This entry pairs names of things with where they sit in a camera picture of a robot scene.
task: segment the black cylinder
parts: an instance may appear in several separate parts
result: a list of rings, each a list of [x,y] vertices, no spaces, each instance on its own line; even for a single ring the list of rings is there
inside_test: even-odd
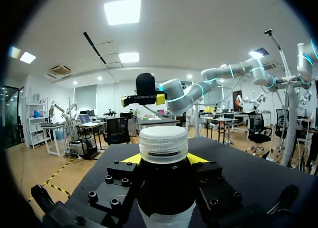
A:
[[[111,184],[111,183],[114,182],[114,178],[112,176],[110,176],[110,175],[107,175],[105,177],[105,182],[108,183],[108,184]]]
[[[130,186],[129,179],[128,178],[121,179],[121,185],[123,185],[123,187],[129,187]]]
[[[117,209],[121,206],[121,203],[117,198],[110,199],[109,204],[112,209]]]
[[[194,182],[187,158],[172,164],[155,164],[142,159],[144,182],[138,196],[140,209],[151,214],[176,215],[189,209],[194,201]]]
[[[98,201],[98,196],[97,196],[96,192],[91,191],[88,193],[88,201],[91,204],[96,203]]]

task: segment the glass door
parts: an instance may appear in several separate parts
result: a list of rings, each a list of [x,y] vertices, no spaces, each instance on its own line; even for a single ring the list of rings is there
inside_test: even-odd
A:
[[[18,126],[19,89],[3,86],[0,90],[0,123],[3,129],[4,147],[22,142]]]

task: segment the ceiling light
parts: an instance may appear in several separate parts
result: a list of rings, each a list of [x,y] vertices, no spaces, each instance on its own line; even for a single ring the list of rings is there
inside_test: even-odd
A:
[[[104,4],[108,25],[138,23],[141,0],[120,0]]]
[[[12,58],[19,58],[20,56],[20,53],[21,53],[21,50],[18,49],[18,48],[15,48],[15,47],[10,47],[9,49],[9,56],[12,57]]]
[[[34,59],[36,59],[36,56],[34,56],[28,52],[24,52],[22,54],[22,56],[20,57],[20,61],[23,61],[23,62],[28,63],[28,64],[33,62]]]
[[[255,51],[250,51],[248,54],[250,54],[251,57],[253,57],[253,58],[262,58],[262,57],[264,57],[263,54],[255,52]]]
[[[122,63],[137,63],[139,62],[139,53],[120,53],[118,54]]]

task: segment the yellow-black hazard tape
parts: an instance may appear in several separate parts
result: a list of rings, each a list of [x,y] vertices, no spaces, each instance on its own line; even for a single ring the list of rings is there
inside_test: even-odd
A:
[[[62,188],[59,188],[59,187],[57,187],[57,186],[55,186],[55,185],[53,185],[53,184],[51,184],[51,183],[49,183],[49,182],[47,182],[47,185],[49,185],[49,186],[55,188],[56,190],[59,190],[60,192],[65,193],[65,194],[67,194],[67,195],[71,195],[71,192],[68,192],[68,191],[66,191],[66,190],[64,190],[64,189],[62,189]]]
[[[67,165],[69,165],[74,159],[72,158],[70,161],[68,161],[63,167],[61,167],[59,170],[57,170],[56,173],[53,173],[53,175],[48,179],[46,180],[45,183],[47,183],[48,181],[50,181],[56,174],[58,174],[60,171],[62,171],[63,168],[65,168]]]

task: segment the white bottle cap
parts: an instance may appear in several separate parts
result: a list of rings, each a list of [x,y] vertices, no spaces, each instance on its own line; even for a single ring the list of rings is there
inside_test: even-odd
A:
[[[188,135],[183,127],[154,126],[139,133],[139,150],[143,160],[153,163],[174,163],[188,155]]]

